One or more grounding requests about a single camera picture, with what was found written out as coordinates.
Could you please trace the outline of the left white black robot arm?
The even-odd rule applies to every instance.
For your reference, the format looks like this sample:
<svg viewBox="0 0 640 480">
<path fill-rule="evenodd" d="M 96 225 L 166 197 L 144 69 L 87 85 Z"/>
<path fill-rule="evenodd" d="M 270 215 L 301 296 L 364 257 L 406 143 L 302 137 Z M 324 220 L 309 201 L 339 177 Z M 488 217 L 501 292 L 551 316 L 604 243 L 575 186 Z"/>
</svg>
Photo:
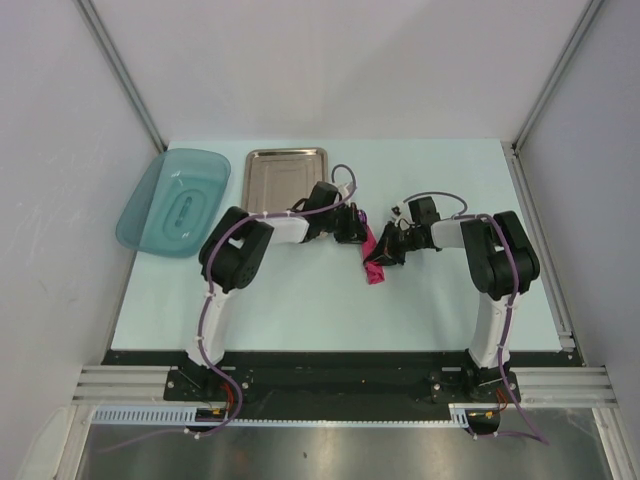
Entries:
<svg viewBox="0 0 640 480">
<path fill-rule="evenodd" d="M 283 212 L 250 213 L 240 207 L 225 212 L 199 254 L 204 303 L 187 361 L 179 367 L 197 398 L 210 399 L 220 390 L 221 376 L 211 368 L 225 353 L 228 303 L 255 279 L 270 246 L 305 244 L 330 234 L 342 244 L 365 242 L 365 222 L 351 201 L 356 189 L 355 181 L 319 181 L 308 197 Z"/>
</svg>

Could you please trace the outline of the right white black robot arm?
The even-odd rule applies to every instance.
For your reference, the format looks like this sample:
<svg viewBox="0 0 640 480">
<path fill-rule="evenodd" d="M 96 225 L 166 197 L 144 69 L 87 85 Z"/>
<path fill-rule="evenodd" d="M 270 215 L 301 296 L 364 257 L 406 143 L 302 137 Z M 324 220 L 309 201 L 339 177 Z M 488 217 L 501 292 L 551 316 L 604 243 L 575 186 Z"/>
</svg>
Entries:
<svg viewBox="0 0 640 480">
<path fill-rule="evenodd" d="M 479 306 L 458 387 L 473 401 L 486 400 L 499 386 L 508 388 L 513 317 L 521 296 L 540 275 L 539 259 L 517 214 L 462 211 L 444 219 L 429 194 L 413 195 L 392 212 L 364 264 L 402 265 L 409 252 L 462 249 Z"/>
</svg>

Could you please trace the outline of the pink paper napkin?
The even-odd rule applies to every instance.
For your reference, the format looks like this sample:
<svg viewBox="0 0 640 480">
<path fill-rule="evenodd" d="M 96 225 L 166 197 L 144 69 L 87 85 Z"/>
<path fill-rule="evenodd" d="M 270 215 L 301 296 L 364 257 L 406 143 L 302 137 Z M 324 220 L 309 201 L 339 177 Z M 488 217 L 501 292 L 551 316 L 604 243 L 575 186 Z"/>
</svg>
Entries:
<svg viewBox="0 0 640 480">
<path fill-rule="evenodd" d="M 376 285 L 385 281 L 384 269 L 382 266 L 372 261 L 367 261 L 366 258 L 374 251 L 377 240 L 369 226 L 366 226 L 366 240 L 361 245 L 362 265 L 366 275 L 366 280 L 369 285 Z"/>
</svg>

